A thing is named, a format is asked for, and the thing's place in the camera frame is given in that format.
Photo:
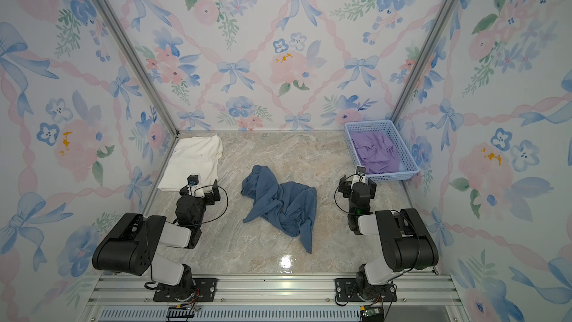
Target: blue cloth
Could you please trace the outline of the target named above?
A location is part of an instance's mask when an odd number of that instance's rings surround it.
[[[256,165],[243,180],[243,196],[254,200],[243,222],[262,217],[289,236],[300,235],[308,253],[312,253],[312,229],[316,218],[316,188],[288,182],[278,184],[268,167]]]

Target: folded white shirt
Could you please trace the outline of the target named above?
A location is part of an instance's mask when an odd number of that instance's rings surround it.
[[[223,143],[217,135],[183,138],[177,142],[157,188],[179,191],[187,185],[189,175],[197,174],[199,183],[192,191],[195,196],[204,197],[204,191],[209,192],[212,188],[196,188],[212,185],[218,179],[218,160],[222,156]]]

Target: wall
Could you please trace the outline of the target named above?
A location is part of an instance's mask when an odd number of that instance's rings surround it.
[[[74,321],[172,138],[91,0],[0,5],[0,320]]]
[[[454,12],[401,117],[414,206],[473,322],[571,321],[572,0]]]
[[[193,130],[332,130],[385,118],[441,4],[109,1],[173,120]]]

